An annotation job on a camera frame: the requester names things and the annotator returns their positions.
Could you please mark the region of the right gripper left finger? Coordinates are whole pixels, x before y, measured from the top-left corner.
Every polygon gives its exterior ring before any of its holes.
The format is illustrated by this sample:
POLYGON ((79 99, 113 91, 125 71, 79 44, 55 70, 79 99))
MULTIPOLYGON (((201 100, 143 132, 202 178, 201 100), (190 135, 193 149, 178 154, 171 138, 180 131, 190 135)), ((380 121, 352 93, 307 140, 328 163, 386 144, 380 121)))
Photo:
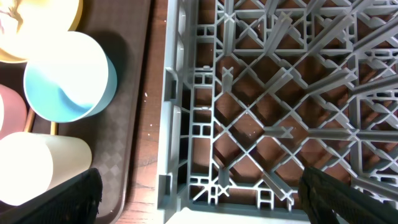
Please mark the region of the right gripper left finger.
POLYGON ((1 224, 94 223, 102 201, 98 169, 90 168, 20 206, 1 214, 1 224))

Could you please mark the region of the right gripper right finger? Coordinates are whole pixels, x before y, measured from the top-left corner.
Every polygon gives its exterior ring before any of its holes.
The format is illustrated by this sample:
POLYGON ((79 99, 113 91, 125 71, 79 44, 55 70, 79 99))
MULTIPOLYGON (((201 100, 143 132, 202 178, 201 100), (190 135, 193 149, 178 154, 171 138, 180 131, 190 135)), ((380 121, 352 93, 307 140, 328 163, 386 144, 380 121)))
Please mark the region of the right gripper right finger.
POLYGON ((308 167, 300 178, 298 195, 311 223, 397 223, 397 210, 355 190, 334 177, 308 167))

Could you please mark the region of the white cup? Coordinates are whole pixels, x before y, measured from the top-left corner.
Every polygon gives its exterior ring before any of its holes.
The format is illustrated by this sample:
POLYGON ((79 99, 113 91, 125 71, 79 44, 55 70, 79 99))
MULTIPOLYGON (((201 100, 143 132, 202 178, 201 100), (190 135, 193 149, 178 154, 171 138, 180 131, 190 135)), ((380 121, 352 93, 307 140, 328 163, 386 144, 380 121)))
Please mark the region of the white cup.
POLYGON ((91 162, 82 139, 12 133, 1 140, 1 201, 22 205, 84 172, 91 162))

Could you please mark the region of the pink bowl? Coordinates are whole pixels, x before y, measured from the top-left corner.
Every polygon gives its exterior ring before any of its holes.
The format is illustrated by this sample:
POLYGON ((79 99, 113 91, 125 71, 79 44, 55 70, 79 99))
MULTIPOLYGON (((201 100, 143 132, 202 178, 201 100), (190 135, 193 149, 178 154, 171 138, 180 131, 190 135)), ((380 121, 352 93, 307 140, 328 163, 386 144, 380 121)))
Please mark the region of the pink bowl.
POLYGON ((27 118, 25 101, 15 90, 1 85, 1 139, 24 130, 27 118))

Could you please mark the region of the blue bowl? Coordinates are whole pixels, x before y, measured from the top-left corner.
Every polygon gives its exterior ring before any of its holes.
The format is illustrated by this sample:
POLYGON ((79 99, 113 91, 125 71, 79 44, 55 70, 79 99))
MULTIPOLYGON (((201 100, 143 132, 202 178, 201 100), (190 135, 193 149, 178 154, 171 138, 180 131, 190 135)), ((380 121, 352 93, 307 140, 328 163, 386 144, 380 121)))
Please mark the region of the blue bowl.
POLYGON ((118 75, 100 44, 87 34, 55 34, 24 70, 29 106, 43 119, 70 123, 103 111, 115 96, 118 75))

